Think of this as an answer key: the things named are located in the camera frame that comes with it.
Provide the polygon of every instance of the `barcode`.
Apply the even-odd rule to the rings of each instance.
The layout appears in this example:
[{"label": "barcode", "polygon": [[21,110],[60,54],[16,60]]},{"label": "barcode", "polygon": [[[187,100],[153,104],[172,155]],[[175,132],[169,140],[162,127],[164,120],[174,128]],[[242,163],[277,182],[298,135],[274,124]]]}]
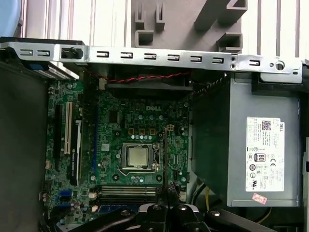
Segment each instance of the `barcode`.
[{"label": "barcode", "polygon": [[270,131],[271,130],[271,121],[262,121],[262,130]]}]

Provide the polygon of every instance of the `dell logo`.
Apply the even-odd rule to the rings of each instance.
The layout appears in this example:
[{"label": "dell logo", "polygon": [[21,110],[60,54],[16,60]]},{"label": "dell logo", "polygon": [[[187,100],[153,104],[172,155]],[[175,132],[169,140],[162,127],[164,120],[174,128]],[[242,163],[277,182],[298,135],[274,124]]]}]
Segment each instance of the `dell logo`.
[{"label": "dell logo", "polygon": [[161,111],[161,107],[160,106],[149,106],[149,105],[147,105],[146,110],[147,111],[149,111],[149,110],[151,110],[151,111]]}]

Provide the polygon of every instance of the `screw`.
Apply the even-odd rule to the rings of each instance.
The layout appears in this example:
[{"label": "screw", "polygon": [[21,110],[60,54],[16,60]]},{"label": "screw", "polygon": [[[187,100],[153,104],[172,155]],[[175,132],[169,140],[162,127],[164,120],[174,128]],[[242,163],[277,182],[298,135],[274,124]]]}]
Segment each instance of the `screw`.
[{"label": "screw", "polygon": [[215,217],[218,217],[221,215],[218,211],[215,211],[215,210],[211,211],[211,214]]},{"label": "screw", "polygon": [[155,210],[160,210],[161,207],[160,207],[159,205],[154,205],[154,206],[153,206],[153,209],[155,209]]},{"label": "screw", "polygon": [[127,210],[123,210],[123,211],[121,211],[121,215],[122,215],[122,216],[129,216],[129,215],[130,215],[130,212],[127,211]]},{"label": "screw", "polygon": [[179,205],[178,208],[179,208],[180,210],[186,210],[186,209],[187,209],[187,207],[185,207],[184,205]]}]

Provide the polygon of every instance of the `gray power supply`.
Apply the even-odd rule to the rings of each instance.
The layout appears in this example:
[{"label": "gray power supply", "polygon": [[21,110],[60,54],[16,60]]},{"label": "gray power supply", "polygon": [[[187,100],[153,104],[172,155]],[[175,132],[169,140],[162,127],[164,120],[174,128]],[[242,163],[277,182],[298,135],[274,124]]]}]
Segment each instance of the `gray power supply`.
[{"label": "gray power supply", "polygon": [[253,95],[250,74],[214,83],[194,105],[192,170],[229,206],[300,206],[298,105]]}]

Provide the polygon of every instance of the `blue connector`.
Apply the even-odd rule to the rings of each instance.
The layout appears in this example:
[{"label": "blue connector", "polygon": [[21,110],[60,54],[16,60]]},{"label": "blue connector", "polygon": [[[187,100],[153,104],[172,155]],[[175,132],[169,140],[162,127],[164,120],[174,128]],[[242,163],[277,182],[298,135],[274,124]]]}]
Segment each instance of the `blue connector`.
[{"label": "blue connector", "polygon": [[62,190],[59,192],[60,197],[71,197],[72,196],[72,190]]}]

